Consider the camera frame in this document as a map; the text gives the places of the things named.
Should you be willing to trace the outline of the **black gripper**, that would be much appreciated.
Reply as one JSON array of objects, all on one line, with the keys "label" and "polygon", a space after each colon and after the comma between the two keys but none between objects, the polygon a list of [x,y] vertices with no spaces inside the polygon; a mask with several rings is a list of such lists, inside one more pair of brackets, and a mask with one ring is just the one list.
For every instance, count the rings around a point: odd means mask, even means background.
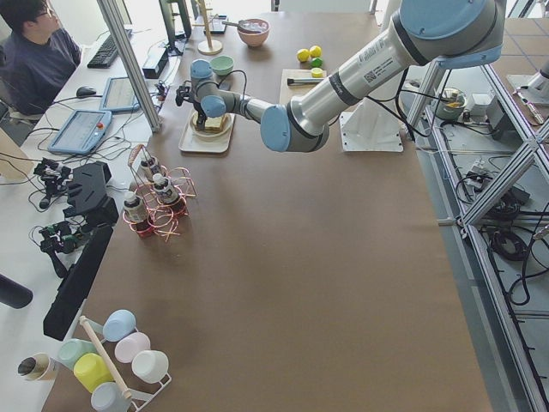
[{"label": "black gripper", "polygon": [[199,102],[194,102],[193,107],[196,111],[196,129],[197,130],[205,130],[205,124],[208,119],[207,114],[202,109],[202,106]]}]

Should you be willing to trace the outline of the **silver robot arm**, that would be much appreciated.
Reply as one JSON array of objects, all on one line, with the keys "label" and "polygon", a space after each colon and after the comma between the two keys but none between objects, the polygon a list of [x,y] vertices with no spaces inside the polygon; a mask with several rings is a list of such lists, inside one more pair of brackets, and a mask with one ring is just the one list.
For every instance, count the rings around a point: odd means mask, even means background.
[{"label": "silver robot arm", "polygon": [[260,125],[262,142],[277,152],[314,152],[328,140],[329,121],[409,67],[437,58],[459,68],[501,55],[504,1],[403,1],[388,27],[310,92],[273,105],[218,89],[210,64],[190,66],[190,97],[208,118],[241,115]]}]

